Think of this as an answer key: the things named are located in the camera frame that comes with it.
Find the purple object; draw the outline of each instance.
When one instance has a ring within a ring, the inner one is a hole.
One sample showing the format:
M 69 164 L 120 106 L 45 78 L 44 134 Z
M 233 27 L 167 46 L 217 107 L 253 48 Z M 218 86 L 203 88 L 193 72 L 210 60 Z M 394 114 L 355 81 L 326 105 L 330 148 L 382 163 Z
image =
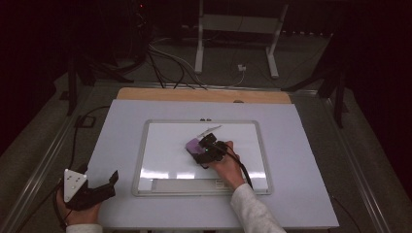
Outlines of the purple object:
M 201 153 L 205 152 L 205 149 L 199 146 L 199 140 L 194 138 L 190 140 L 188 143 L 186 143 L 186 150 L 191 154 L 191 155 L 198 155 Z

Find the dark background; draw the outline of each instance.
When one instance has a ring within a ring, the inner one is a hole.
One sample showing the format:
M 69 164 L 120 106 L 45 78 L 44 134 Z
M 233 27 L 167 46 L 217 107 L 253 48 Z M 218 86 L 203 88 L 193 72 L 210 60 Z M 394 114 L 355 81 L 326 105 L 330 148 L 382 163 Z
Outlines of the dark background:
M 113 1 L 101 1 L 100 10 L 95 8 L 96 1 L 0 2 L 0 99 L 3 103 L 0 153 L 54 95 L 52 82 L 67 72 L 69 38 L 77 38 L 80 40 L 77 43 L 84 48 L 97 46 L 89 51 L 96 59 L 114 59 L 113 35 L 119 32 L 104 32 L 105 29 L 98 26 L 103 25 L 99 23 L 102 20 L 99 11 L 103 11 L 105 17 L 119 17 L 121 21 L 125 14 L 122 9 L 129 3 L 116 2 L 120 4 L 118 7 L 113 7 Z M 179 39 L 184 36 L 182 24 L 197 23 L 195 2 L 152 1 L 146 11 L 147 19 L 164 35 Z M 211 1 L 205 8 L 220 11 L 221 3 Z M 87 8 L 76 11 L 76 6 L 82 6 L 77 4 L 86 4 Z M 229 9 L 233 14 L 244 15 L 244 4 L 240 1 Z M 271 14 L 267 9 L 258 9 L 256 5 L 248 13 Z M 393 2 L 295 1 L 284 24 L 287 36 L 302 32 L 330 37 L 333 33 L 319 67 L 322 70 L 339 62 L 348 65 L 346 86 L 354 91 L 409 197 L 412 196 L 412 183 L 408 181 L 412 178 L 409 168 L 412 104 L 408 86 L 411 75 L 407 69 L 411 66 L 408 61 L 412 54 L 410 9 L 406 3 Z M 87 23 L 74 27 L 79 24 L 74 24 L 73 19 L 85 20 L 82 16 L 89 16 Z

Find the metal rail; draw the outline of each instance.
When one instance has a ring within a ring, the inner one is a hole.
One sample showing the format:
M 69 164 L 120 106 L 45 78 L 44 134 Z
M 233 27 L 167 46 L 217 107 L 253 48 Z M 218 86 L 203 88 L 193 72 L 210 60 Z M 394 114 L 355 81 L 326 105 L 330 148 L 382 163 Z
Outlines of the metal rail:
M 345 132 L 338 128 L 337 124 L 334 121 L 334 117 L 332 115 L 333 107 L 332 103 L 330 102 L 330 99 L 321 99 L 321 101 L 325 107 L 325 111 L 329 119 L 330 126 L 333 128 L 341 144 L 341 147 L 344 150 L 344 155 L 346 156 L 349 162 L 349 167 L 351 169 L 352 175 L 354 176 L 355 183 L 358 186 L 358 190 L 360 191 L 360 196 L 363 199 L 363 203 L 369 212 L 370 218 L 376 228 L 376 231 L 378 233 L 391 233 L 392 231 L 389 227 L 389 224 L 383 216 L 378 201 L 376 200 L 372 188 L 367 182 L 367 178 L 365 177 L 361 169 L 356 154 L 349 146 L 349 142 Z
M 76 121 L 76 117 L 79 114 L 82 106 L 84 105 L 86 99 L 91 93 L 91 87 L 84 86 L 82 88 L 82 93 L 79 96 L 79 105 L 73 111 L 73 114 L 64 119 L 60 129 L 58 130 L 56 136 L 51 142 L 47 152 L 43 156 L 40 163 L 37 165 L 36 169 L 28 179 L 26 185 L 24 186 L 21 194 L 17 198 L 12 209 L 8 213 L 6 219 L 3 222 L 3 225 L 0 228 L 1 233 L 11 233 L 16 232 L 18 227 L 22 224 L 25 215 L 27 214 L 31 203 L 33 202 L 39 188 L 42 186 L 43 181 L 47 173 L 49 172 L 55 158 L 64 141 L 70 132 L 70 129 L 73 128 L 73 125 Z

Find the whiteboard frame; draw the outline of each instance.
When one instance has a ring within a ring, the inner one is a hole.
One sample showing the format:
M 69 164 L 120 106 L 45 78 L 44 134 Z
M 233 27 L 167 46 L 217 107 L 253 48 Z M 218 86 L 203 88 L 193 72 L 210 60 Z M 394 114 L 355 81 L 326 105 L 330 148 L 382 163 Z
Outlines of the whiteboard frame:
M 153 192 L 150 190 L 139 190 L 139 182 L 141 179 L 141 171 L 142 171 L 142 166 L 144 162 L 144 155 L 145 155 L 145 150 L 146 150 L 146 144 L 148 141 L 148 135 L 149 135 L 149 130 L 150 130 L 150 125 L 152 123 L 181 123 L 181 124 L 188 124 L 188 123 L 199 123 L 199 124 L 252 124 L 255 126 L 255 130 L 257 133 L 257 141 L 258 141 L 258 148 L 260 151 L 260 156 L 261 156 L 261 162 L 265 174 L 265 179 L 267 182 L 267 188 L 265 190 L 255 190 L 255 194 L 257 195 L 270 195 L 273 193 L 273 184 L 271 181 L 271 176 L 270 176 L 270 171 L 267 165 L 267 160 L 266 160 L 266 153 L 263 145 L 263 140 L 261 139 L 261 133 L 260 133 L 260 128 L 258 125 L 258 122 L 256 120 L 180 120 L 180 119 L 148 119 L 145 122 L 144 130 L 143 130 L 143 135 L 142 135 L 142 140 L 139 148 L 139 153 L 138 153 L 138 159 L 137 159 L 137 164 L 136 164 L 136 169 L 135 169 L 135 176 L 133 179 L 133 185 L 132 185 L 132 194 L 136 197 L 143 197 L 143 196 L 201 196 L 201 195 L 231 195 L 233 190 L 230 188 L 227 188 L 226 190 L 214 190 L 214 191 L 205 191 L 205 190 L 200 190 L 200 191 L 193 191 L 193 192 Z

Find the wooden edge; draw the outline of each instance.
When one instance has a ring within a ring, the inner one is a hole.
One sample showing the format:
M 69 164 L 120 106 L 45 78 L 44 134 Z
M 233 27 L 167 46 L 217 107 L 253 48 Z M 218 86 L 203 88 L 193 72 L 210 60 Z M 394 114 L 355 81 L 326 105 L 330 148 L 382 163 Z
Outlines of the wooden edge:
M 124 87 L 117 99 L 194 102 L 244 102 L 260 104 L 291 104 L 291 98 L 281 91 L 193 90 Z

